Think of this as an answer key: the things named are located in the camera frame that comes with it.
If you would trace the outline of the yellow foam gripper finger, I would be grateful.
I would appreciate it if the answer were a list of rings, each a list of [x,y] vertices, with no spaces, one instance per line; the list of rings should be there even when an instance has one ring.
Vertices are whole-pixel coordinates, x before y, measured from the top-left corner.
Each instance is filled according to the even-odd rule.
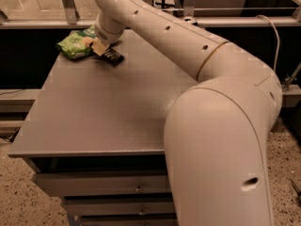
[[[101,40],[94,40],[92,42],[92,50],[98,56],[102,56],[108,47],[109,45]]]

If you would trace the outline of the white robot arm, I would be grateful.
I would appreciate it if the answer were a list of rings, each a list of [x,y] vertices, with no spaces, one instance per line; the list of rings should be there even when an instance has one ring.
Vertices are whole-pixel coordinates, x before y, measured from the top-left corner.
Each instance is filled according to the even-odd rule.
[[[274,226],[266,142],[282,105],[275,72],[146,0],[95,0],[97,34],[125,27],[196,80],[170,108],[166,165],[179,226]]]

